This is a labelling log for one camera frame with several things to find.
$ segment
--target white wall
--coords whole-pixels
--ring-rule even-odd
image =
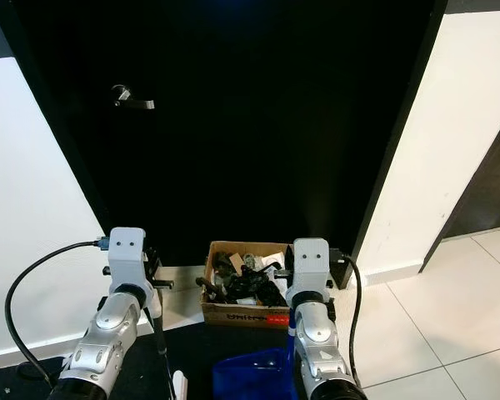
[[[500,12],[445,15],[357,258],[369,281],[418,272],[499,130]]]
[[[102,235],[15,59],[0,58],[0,354],[16,350],[3,307],[17,275],[63,245]],[[25,342],[82,335],[108,290],[104,265],[106,252],[85,247],[28,275],[12,303]]]

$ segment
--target black cable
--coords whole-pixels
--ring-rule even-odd
[[[29,361],[21,362],[15,367],[15,373],[19,378],[24,379],[25,381],[33,381],[40,382],[44,380],[42,375],[34,375],[32,373],[28,373],[30,367],[33,369],[33,365]],[[56,378],[59,377],[59,374],[63,371],[63,367],[57,369],[56,371],[50,372],[50,378],[53,382],[56,381]]]
[[[146,314],[148,321],[150,322],[150,325],[152,325],[153,328],[153,333],[154,337],[156,338],[156,347],[157,347],[157,353],[162,359],[163,362],[163,373],[165,375],[165,378],[167,379],[168,382],[168,390],[171,394],[171,398],[176,398],[176,390],[174,389],[174,383],[173,383],[173,373],[171,372],[170,369],[170,364],[168,363],[168,356],[167,356],[167,343],[165,342],[165,335],[163,333],[163,296],[160,293],[161,291],[157,290],[159,294],[159,302],[161,303],[161,317],[159,318],[152,318],[150,311],[148,308],[144,309],[144,313]]]
[[[356,307],[353,310],[352,326],[350,327],[350,338],[348,339],[348,356],[350,358],[350,371],[352,372],[352,377],[356,381],[356,384],[361,389],[361,383],[359,382],[358,370],[356,369],[356,362],[353,358],[353,342],[356,336],[356,326],[358,325],[359,311],[361,309],[361,275],[359,273],[358,265],[349,256],[344,256],[344,259],[352,264],[353,273],[356,277]]]
[[[59,250],[56,250],[55,252],[51,252],[50,254],[44,256],[40,260],[37,260],[32,265],[30,265],[28,268],[26,268],[17,277],[17,279],[15,279],[15,282],[13,282],[13,284],[11,285],[9,290],[7,291],[6,304],[5,304],[7,330],[9,331],[9,334],[11,335],[13,341],[15,342],[15,344],[17,345],[17,347],[21,351],[21,353],[24,355],[24,357],[35,367],[35,369],[38,370],[38,372],[42,375],[42,378],[46,381],[48,386],[52,389],[54,387],[54,379],[52,378],[52,375],[50,373],[48,373],[48,371],[37,360],[37,358],[28,350],[28,348],[24,344],[23,340],[18,336],[18,332],[17,332],[17,329],[15,328],[15,324],[13,322],[13,317],[11,314],[11,301],[13,300],[13,294],[15,293],[15,290],[17,289],[18,284],[31,271],[33,271],[36,267],[38,267],[39,265],[41,265],[45,261],[49,260],[50,258],[55,257],[58,254],[65,253],[68,250],[72,250],[73,248],[81,248],[84,246],[97,246],[97,245],[98,245],[98,241],[80,242],[80,243],[71,244],[70,246],[60,248]]]

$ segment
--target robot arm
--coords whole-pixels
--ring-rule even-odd
[[[328,243],[323,239],[294,242],[294,275],[287,303],[294,310],[294,343],[301,358],[303,386],[309,400],[366,400],[339,352],[337,328],[328,318],[328,257]]]
[[[144,266],[144,236],[139,228],[111,231],[107,246],[110,294],[78,342],[49,400],[107,400],[124,356],[137,338],[141,310],[148,308],[154,320],[161,317],[158,292],[147,280]]]

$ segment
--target white object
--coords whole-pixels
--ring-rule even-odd
[[[329,246],[321,238],[297,239],[294,241],[294,277],[287,290],[287,304],[300,292],[317,292],[327,303],[330,295],[326,289],[329,274]]]
[[[261,271],[263,268],[265,268],[265,264],[263,264],[263,257],[255,256],[253,259],[256,262],[254,270]]]
[[[183,375],[183,372],[176,371],[172,375],[172,384],[174,385],[174,392],[176,392],[176,399],[177,400],[186,400],[187,399],[188,380]]]
[[[261,257],[261,262],[264,267],[268,267],[272,263],[279,263],[282,269],[285,268],[285,255],[282,252],[271,254],[270,256]]]
[[[241,304],[242,306],[255,306],[256,304],[258,304],[258,302],[256,302],[256,299],[254,297],[245,297],[238,298],[237,304]]]
[[[271,254],[270,256],[261,257],[261,263],[264,267],[268,267],[272,263],[279,263],[282,269],[285,269],[285,255],[282,252],[277,252],[276,254]],[[263,271],[268,275],[268,279],[271,280],[280,291],[283,298],[287,296],[287,279],[276,279],[274,277],[274,271],[276,268],[271,267],[264,269]]]
[[[147,280],[143,262],[143,241],[146,233],[140,227],[115,227],[109,235],[109,269],[113,293],[123,284],[135,285],[147,295],[149,306],[153,299],[153,287]]]
[[[152,301],[148,304],[148,311],[150,312],[150,317],[152,317],[152,319],[159,318],[163,314],[161,300],[159,300],[159,290],[160,289],[154,289]]]

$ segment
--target door handle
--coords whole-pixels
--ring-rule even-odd
[[[153,100],[136,100],[132,92],[124,85],[115,85],[111,88],[115,93],[113,105],[115,107],[136,108],[141,110],[153,110],[155,108]]]

